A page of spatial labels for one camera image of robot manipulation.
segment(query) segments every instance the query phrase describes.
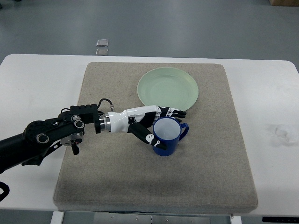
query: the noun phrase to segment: blue mug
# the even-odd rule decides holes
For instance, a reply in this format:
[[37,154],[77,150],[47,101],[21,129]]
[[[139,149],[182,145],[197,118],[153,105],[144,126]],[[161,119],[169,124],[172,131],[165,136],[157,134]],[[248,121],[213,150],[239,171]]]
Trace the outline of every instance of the blue mug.
[[154,135],[163,142],[167,149],[163,150],[153,146],[155,153],[160,156],[169,156],[174,153],[178,145],[189,131],[189,126],[186,123],[180,124],[172,117],[162,117],[155,121],[153,126]]

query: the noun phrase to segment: plate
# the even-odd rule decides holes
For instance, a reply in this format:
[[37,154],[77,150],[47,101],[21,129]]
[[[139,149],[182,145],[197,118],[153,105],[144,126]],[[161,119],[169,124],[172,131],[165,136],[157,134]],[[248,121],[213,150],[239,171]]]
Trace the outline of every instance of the plate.
[[198,86],[186,72],[177,68],[157,68],[139,80],[138,97],[145,106],[173,107],[185,111],[198,98]]

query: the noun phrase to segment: white table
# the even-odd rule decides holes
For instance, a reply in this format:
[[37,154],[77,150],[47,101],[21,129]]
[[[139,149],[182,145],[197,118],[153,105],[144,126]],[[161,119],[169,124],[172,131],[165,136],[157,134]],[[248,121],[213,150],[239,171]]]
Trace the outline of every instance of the white table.
[[[9,55],[0,65],[0,140],[76,105],[90,62],[222,64],[259,200],[249,215],[299,216],[299,74],[291,62]],[[1,174],[11,192],[0,209],[57,210],[52,196],[64,151],[55,151],[39,167],[18,165]]]

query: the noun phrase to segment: robotic hand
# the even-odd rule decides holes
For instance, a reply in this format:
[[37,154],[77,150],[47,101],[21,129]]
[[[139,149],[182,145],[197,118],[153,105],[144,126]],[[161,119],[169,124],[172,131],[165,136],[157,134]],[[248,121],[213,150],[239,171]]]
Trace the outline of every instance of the robotic hand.
[[[110,103],[111,112],[98,111],[101,102]],[[18,164],[40,165],[43,159],[62,145],[71,146],[79,154],[78,144],[83,141],[85,124],[94,123],[95,132],[127,132],[143,142],[166,149],[147,128],[159,117],[175,117],[179,122],[186,112],[169,107],[143,106],[114,112],[108,99],[98,105],[71,106],[63,109],[57,118],[30,123],[23,133],[0,141],[0,174]]]
[[120,131],[132,133],[146,144],[166,149],[166,145],[147,128],[151,127],[159,117],[175,117],[181,122],[179,118],[184,118],[185,115],[186,112],[178,109],[153,105],[124,110],[122,113],[108,112],[105,117],[107,130],[111,133]]

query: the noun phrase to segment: floor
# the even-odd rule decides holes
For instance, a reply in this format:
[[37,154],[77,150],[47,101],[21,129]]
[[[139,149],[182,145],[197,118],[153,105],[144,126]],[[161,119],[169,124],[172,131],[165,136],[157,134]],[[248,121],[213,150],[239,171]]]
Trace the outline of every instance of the floor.
[[[109,56],[287,60],[299,70],[299,7],[268,0],[0,3],[0,63],[10,54],[95,55],[97,40],[108,39]],[[49,224],[51,214],[0,210],[0,221]],[[261,223],[261,217],[242,221]],[[64,224],[92,222],[90,213],[64,217]]]

